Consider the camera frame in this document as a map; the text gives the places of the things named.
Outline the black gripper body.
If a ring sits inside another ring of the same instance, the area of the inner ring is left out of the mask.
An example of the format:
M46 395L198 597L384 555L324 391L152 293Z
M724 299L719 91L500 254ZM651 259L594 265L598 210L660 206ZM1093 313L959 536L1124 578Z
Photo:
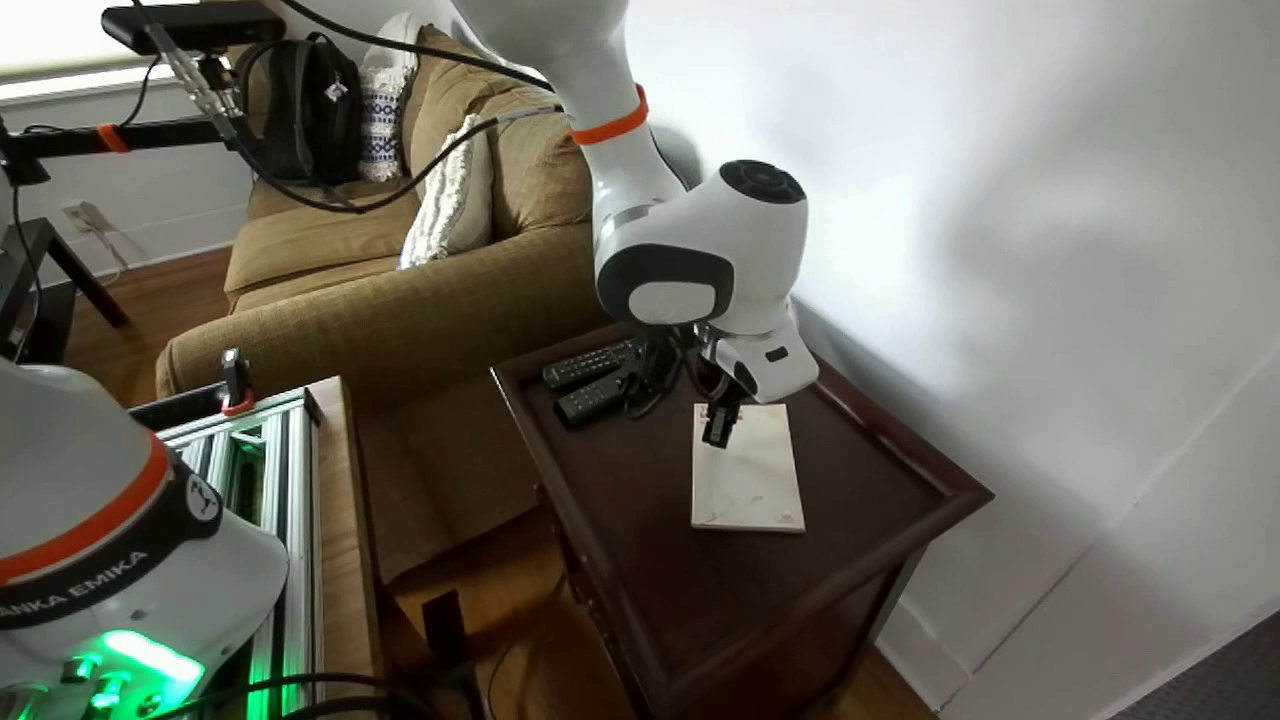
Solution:
M688 380L715 411L739 411L745 389L734 373L701 353L694 333L651 333L635 356L635 407L656 407L681 380Z

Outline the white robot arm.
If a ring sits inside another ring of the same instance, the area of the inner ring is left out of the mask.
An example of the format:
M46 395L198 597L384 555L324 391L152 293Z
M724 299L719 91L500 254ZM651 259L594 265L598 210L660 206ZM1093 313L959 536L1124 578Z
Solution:
M715 373L705 440L724 448L745 404L803 391L821 378L791 308L803 184L768 161L681 184L629 68L629 0L454 0L454 12L480 43L456 65L539 84L567 111L594 174L601 308L705 356Z

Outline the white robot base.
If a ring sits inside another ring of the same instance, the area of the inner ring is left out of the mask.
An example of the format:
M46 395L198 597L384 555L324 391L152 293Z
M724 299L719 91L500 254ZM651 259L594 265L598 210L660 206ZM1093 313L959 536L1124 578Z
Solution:
M3 720L161 720L204 667L168 648L226 501L91 378L0 365Z

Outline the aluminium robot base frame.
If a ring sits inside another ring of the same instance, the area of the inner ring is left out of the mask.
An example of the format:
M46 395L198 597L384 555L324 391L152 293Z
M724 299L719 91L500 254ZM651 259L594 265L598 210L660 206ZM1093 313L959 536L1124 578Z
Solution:
M304 389L220 407L216 389L138 407L226 501L212 552L184 564L168 648L204 677L168 720L285 720L314 702L315 667L315 404Z

